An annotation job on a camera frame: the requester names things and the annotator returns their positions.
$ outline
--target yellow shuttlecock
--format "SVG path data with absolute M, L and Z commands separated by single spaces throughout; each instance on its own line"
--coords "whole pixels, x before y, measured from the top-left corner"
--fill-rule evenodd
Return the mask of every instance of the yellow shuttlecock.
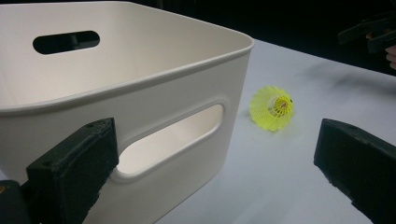
M 293 116 L 293 101 L 275 86 L 266 86 L 253 95 L 249 104 L 251 118 L 269 131 L 285 127 Z

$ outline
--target white surface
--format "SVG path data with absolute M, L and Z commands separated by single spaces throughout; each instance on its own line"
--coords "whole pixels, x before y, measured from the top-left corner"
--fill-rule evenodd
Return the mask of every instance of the white surface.
M 248 114 L 254 92 L 276 85 L 295 115 L 269 133 Z M 223 169 L 158 221 L 176 223 L 368 224 L 313 164 L 323 118 L 337 119 L 396 145 L 396 77 L 256 41 Z

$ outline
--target dark background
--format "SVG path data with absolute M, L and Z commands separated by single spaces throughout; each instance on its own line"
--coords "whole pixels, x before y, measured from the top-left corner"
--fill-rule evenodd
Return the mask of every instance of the dark background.
M 66 1 L 0 0 L 0 3 Z M 289 49 L 396 76 L 386 52 L 369 54 L 366 39 L 339 46 L 337 34 L 363 19 L 393 10 L 390 0 L 131 0 L 222 25 Z

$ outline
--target white plastic bin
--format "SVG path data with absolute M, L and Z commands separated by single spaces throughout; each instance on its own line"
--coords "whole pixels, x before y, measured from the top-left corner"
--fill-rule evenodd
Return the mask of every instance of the white plastic bin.
M 0 168 L 8 178 L 23 183 L 28 164 L 109 117 L 123 153 L 85 223 L 152 223 L 221 168 L 249 36 L 126 2 L 2 5 L 0 27 Z M 33 44 L 80 32 L 95 32 L 99 43 L 49 54 Z

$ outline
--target white table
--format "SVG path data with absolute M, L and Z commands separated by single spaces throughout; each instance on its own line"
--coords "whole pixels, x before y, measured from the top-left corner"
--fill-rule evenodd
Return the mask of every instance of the white table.
M 266 85 L 294 102 L 294 117 L 277 133 L 248 114 Z M 158 224 L 372 223 L 314 165 L 318 131 L 323 118 L 336 119 L 396 145 L 395 111 L 396 77 L 256 41 L 224 167 Z

